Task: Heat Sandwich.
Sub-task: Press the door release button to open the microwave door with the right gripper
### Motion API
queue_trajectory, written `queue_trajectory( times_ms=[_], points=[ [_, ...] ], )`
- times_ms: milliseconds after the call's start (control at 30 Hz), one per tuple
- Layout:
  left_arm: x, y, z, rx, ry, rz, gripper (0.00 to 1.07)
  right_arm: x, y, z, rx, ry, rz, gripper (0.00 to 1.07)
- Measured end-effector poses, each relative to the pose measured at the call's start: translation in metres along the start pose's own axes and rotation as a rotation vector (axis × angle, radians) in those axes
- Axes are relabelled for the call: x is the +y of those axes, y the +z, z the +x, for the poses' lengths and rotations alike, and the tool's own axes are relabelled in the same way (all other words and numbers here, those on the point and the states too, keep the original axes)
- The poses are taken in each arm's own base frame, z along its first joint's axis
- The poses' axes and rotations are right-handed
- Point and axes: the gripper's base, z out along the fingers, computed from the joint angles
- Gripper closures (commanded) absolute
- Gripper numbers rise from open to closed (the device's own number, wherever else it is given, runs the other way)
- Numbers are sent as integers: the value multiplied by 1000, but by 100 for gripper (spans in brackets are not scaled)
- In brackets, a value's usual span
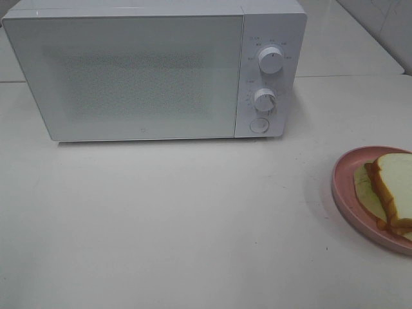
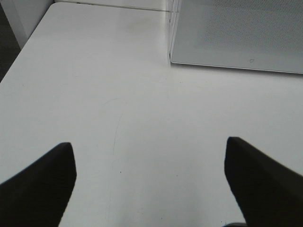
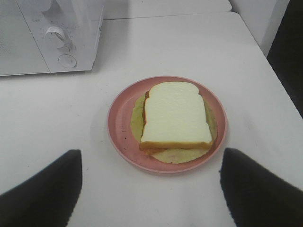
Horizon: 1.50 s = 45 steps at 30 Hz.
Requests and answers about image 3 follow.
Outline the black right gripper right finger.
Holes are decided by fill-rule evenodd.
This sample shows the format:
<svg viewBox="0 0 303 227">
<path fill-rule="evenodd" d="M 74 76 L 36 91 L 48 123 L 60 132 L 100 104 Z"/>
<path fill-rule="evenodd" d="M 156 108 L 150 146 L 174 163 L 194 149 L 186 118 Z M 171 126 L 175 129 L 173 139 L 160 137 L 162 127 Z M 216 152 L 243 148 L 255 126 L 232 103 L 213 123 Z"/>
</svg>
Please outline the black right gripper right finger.
<svg viewBox="0 0 303 227">
<path fill-rule="evenodd" d="M 235 148 L 220 170 L 224 198 L 238 227 L 301 227 L 303 192 Z"/>
</svg>

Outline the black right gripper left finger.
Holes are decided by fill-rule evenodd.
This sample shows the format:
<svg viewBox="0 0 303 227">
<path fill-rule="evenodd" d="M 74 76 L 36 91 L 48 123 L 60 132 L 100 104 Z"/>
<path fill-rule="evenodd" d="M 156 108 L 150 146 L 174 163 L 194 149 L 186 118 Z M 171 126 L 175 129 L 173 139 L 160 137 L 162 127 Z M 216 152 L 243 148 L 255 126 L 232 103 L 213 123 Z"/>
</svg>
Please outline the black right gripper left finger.
<svg viewBox="0 0 303 227">
<path fill-rule="evenodd" d="M 65 227 L 81 188 L 81 151 L 69 150 L 28 180 L 1 194 L 0 225 Z"/>
</svg>

